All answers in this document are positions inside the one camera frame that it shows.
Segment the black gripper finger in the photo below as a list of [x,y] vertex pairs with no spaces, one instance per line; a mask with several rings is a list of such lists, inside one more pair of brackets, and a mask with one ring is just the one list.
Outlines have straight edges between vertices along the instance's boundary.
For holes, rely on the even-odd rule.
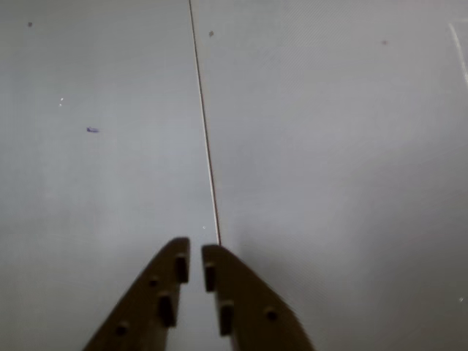
[[313,350],[294,312],[252,269],[220,245],[202,247],[205,290],[232,350]]
[[177,322],[180,288],[189,281],[190,242],[162,247],[91,337],[85,350],[165,350]]

